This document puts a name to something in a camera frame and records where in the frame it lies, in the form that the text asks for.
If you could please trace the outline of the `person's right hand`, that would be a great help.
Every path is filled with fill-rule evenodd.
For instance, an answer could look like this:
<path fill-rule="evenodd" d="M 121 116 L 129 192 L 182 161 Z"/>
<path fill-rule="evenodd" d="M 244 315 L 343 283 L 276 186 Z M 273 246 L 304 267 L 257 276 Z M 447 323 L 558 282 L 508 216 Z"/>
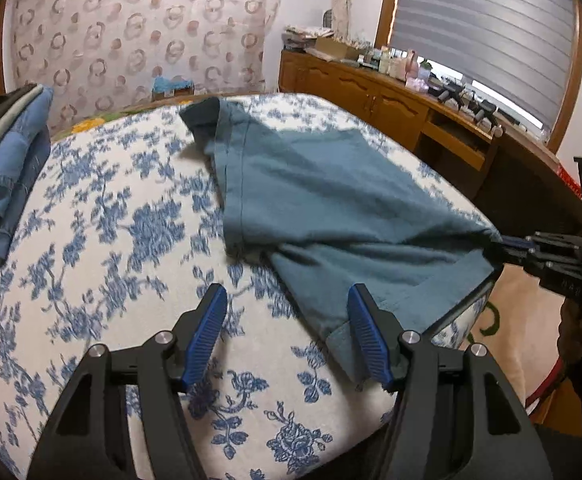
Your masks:
<path fill-rule="evenodd" d="M 562 304 L 559 337 L 556 346 L 565 364 L 571 365 L 582 358 L 582 308 L 574 300 Z"/>

